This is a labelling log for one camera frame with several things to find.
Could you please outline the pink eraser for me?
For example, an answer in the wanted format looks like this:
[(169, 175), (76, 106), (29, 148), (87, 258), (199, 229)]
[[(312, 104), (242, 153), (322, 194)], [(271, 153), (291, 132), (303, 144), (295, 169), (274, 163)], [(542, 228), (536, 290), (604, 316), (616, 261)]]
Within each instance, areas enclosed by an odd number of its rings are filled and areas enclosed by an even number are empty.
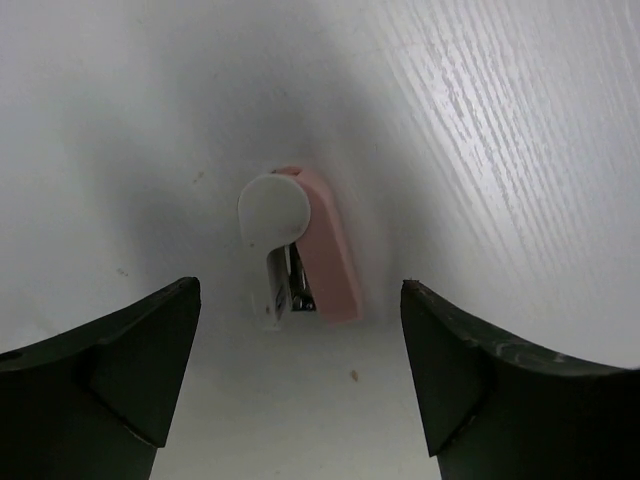
[(265, 330), (288, 313), (330, 324), (360, 319), (363, 299), (333, 191), (318, 173), (283, 167), (252, 179), (237, 202), (254, 315)]

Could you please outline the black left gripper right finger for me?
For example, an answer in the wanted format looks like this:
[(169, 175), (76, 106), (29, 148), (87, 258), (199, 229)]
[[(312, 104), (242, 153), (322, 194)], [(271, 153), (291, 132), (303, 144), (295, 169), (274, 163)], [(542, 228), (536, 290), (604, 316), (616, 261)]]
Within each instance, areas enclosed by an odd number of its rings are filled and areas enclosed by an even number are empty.
[(445, 479), (635, 479), (639, 373), (563, 354), (415, 280), (401, 323), (429, 455)]

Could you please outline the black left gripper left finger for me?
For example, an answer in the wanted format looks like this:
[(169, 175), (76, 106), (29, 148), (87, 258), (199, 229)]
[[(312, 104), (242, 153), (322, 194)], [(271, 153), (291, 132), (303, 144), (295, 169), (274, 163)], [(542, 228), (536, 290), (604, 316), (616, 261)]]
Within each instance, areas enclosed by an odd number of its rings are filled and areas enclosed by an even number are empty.
[(181, 278), (1, 356), (4, 479), (147, 479), (165, 447), (201, 311)]

